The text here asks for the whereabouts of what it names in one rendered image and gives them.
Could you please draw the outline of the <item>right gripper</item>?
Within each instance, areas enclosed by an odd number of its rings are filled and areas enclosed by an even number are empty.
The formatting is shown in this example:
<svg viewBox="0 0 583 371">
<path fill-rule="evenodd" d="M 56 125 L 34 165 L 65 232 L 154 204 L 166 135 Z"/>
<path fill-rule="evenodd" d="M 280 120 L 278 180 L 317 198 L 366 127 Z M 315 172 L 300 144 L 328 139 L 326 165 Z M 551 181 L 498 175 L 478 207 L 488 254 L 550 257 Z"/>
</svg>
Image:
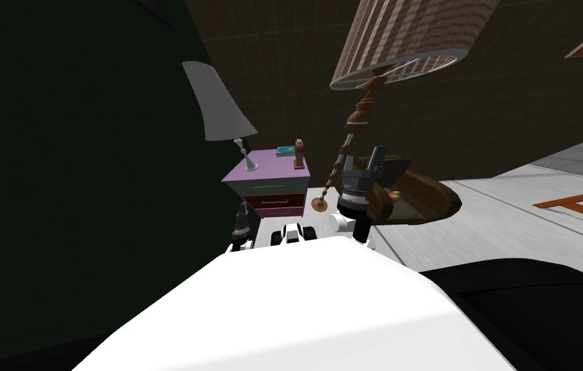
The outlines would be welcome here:
<svg viewBox="0 0 583 371">
<path fill-rule="evenodd" d="M 375 147 L 367 169 L 342 171 L 341 192 L 348 195 L 365 195 L 373 190 L 376 180 L 384 172 L 386 153 L 385 146 Z"/>
</svg>

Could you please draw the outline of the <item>purple nightstand with drawers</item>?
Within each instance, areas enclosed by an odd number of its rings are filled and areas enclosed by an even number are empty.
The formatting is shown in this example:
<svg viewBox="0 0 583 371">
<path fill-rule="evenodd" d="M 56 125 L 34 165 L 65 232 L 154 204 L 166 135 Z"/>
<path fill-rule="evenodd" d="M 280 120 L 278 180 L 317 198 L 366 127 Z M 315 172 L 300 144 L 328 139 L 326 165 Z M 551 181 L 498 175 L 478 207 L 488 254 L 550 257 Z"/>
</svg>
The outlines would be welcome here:
<svg viewBox="0 0 583 371">
<path fill-rule="evenodd" d="M 311 177 L 309 167 L 294 166 L 294 157 L 277 157 L 273 149 L 249 153 L 258 165 L 246 170 L 241 160 L 223 179 L 261 218 L 302 216 Z"/>
</svg>

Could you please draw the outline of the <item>brown rounded wooden furniture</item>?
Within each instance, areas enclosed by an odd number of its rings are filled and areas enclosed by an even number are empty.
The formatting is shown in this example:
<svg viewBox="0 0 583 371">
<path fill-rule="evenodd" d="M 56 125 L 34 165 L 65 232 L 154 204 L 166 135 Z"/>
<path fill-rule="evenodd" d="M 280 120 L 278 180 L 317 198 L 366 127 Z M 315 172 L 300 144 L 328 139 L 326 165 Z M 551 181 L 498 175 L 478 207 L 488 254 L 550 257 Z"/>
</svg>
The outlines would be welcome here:
<svg viewBox="0 0 583 371">
<path fill-rule="evenodd" d="M 461 206 L 446 185 L 409 168 L 411 160 L 387 155 L 383 174 L 366 196 L 373 225 L 421 225 L 447 219 Z"/>
</svg>

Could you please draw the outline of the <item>grey table lamp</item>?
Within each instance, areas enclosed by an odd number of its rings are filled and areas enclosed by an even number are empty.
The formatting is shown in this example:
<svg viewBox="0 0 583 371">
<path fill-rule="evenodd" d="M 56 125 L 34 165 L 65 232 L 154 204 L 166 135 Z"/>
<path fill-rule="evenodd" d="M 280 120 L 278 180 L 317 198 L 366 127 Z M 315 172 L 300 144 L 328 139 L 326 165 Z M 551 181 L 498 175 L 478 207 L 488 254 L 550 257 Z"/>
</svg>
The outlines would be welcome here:
<svg viewBox="0 0 583 371">
<path fill-rule="evenodd" d="M 205 140 L 233 141 L 244 156 L 245 170 L 258 169 L 242 140 L 258 131 L 241 112 L 215 69 L 198 61 L 185 61 L 182 65 L 202 113 Z"/>
</svg>

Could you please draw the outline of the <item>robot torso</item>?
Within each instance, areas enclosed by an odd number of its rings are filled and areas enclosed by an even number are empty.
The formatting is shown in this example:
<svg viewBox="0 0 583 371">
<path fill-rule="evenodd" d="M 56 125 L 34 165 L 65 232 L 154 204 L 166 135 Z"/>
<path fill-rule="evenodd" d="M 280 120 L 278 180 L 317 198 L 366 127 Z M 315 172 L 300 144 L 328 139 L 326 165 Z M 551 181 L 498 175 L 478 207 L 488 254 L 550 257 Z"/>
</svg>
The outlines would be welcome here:
<svg viewBox="0 0 583 371">
<path fill-rule="evenodd" d="M 516 371 L 426 276 L 344 236 L 221 254 L 73 371 Z"/>
</svg>

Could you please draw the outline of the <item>brown striped shade floor lamp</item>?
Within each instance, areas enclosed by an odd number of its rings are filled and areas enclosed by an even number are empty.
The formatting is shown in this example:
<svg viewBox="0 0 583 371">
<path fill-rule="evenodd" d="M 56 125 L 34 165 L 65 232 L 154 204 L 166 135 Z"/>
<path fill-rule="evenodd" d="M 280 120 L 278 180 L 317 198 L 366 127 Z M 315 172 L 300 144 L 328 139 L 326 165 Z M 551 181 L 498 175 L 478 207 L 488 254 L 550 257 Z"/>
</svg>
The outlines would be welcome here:
<svg viewBox="0 0 583 371">
<path fill-rule="evenodd" d="M 412 79 L 463 60 L 500 0 L 359 0 L 330 82 L 332 90 L 362 89 L 347 118 L 347 137 L 328 189 L 354 135 L 365 129 L 373 94 L 384 84 Z"/>
</svg>

